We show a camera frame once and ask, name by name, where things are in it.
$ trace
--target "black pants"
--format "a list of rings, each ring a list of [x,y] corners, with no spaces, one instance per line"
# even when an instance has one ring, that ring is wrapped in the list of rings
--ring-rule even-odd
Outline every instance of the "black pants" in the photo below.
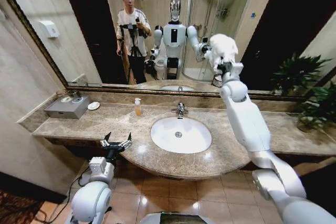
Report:
[[[130,62],[130,67],[132,69],[134,78],[137,81],[137,84],[146,82],[146,77],[144,74],[145,57],[135,57],[128,55],[128,60]]]

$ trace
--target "sink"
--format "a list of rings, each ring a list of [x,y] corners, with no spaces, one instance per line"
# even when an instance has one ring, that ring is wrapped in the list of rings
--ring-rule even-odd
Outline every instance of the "sink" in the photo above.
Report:
[[[184,86],[184,85],[166,85],[166,86],[161,87],[161,89],[178,91],[179,87],[182,87],[182,91],[194,91],[195,90],[195,89],[193,89],[191,87]]]
[[[163,118],[151,128],[153,142],[168,152],[198,153],[211,145],[211,134],[207,127],[194,119],[177,117]]]

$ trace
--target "white t-shirt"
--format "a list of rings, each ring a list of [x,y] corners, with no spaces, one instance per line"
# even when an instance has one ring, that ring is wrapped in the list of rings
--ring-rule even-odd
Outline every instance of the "white t-shirt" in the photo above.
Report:
[[[120,29],[120,25],[128,25],[128,24],[136,24],[137,22],[135,21],[136,18],[139,18],[140,22],[144,24],[145,27],[147,27],[149,30],[151,29],[148,20],[146,19],[145,14],[138,10],[138,9],[134,9],[134,12],[132,14],[127,14],[125,9],[122,9],[119,11],[118,13],[118,27],[117,27],[117,36],[118,37],[122,37],[121,34],[121,29]],[[125,46],[126,46],[126,50],[127,50],[127,54],[131,55],[131,48],[133,46],[133,41],[132,38],[130,36],[130,33],[127,29],[123,28],[124,30],[124,41],[125,41]],[[142,56],[146,56],[147,52],[146,52],[146,48],[145,48],[145,39],[142,36],[139,36],[138,33],[135,33],[135,38],[134,38],[134,43],[135,45],[139,48]]]

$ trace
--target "green leaves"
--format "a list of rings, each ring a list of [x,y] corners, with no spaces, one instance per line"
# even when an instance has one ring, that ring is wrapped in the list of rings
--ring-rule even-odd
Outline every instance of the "green leaves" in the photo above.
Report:
[[[329,60],[331,59],[321,60],[321,55],[299,57],[294,53],[273,74],[273,93],[280,90],[281,95],[288,95],[290,91],[308,88],[311,82],[318,80],[319,69]]]
[[[306,102],[302,115],[304,118],[313,118],[313,123],[336,122],[336,84],[330,82],[329,88],[312,88],[314,96]]]

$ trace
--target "small dish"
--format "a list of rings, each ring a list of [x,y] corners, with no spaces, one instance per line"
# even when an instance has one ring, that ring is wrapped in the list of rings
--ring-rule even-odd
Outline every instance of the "small dish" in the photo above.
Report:
[[[63,98],[61,98],[61,102],[70,102],[72,100],[72,98],[70,96],[65,96]]]
[[[97,108],[99,108],[100,103],[99,102],[91,102],[88,105],[88,110],[96,110]]]

